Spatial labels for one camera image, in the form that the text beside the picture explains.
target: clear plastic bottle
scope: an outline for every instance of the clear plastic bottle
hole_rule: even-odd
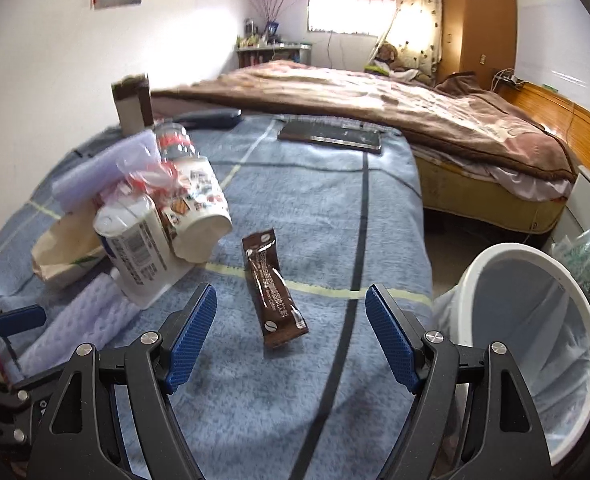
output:
[[[185,157],[198,157],[186,128],[177,123],[161,123],[155,127],[155,136],[162,161]]]

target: brown snack packet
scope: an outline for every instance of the brown snack packet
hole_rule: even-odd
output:
[[[260,320],[264,344],[275,348],[308,333],[280,274],[275,231],[253,233],[242,240],[246,275]]]

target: blue fleece blanket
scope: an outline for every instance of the blue fleece blanket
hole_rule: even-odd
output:
[[[216,318],[190,381],[171,396],[205,477],[374,478],[412,397],[393,378],[363,298],[373,282],[384,283],[430,328],[417,170],[396,130],[383,133],[382,155],[373,155],[277,140],[280,119],[253,116],[230,132],[191,133],[224,187],[233,232],[209,264],[191,270],[111,345],[158,329],[199,282],[211,283],[219,298]],[[0,308],[39,303],[52,322],[108,270],[106,261],[64,291],[48,290],[31,271],[30,249],[62,214],[50,194],[53,177],[119,138],[118,129],[109,129],[71,152],[1,229]],[[274,351],[262,343],[242,270],[242,238],[267,228],[275,229],[282,273],[310,329]],[[11,337],[16,353],[42,331]],[[2,356],[9,359],[6,351]],[[118,391],[124,441],[133,472],[147,477],[124,389]]]

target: brown blanket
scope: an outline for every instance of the brown blanket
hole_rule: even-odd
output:
[[[576,176],[563,141],[497,94],[479,88],[471,73],[451,76],[430,89],[366,73],[275,61],[153,96],[347,117],[398,128],[412,144],[544,180],[574,181]]]

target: white plastic container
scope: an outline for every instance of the white plastic container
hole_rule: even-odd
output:
[[[115,268],[124,293],[145,297],[168,281],[171,250],[148,195],[123,196],[103,206],[92,224]]]
[[[476,257],[434,310],[455,344],[508,346],[557,464],[590,419],[590,306],[569,272],[531,247],[498,244]],[[460,415],[465,395],[459,388]]]
[[[228,203],[207,158],[175,160],[187,189],[160,213],[176,256],[193,264],[207,262],[219,240],[233,229]]]

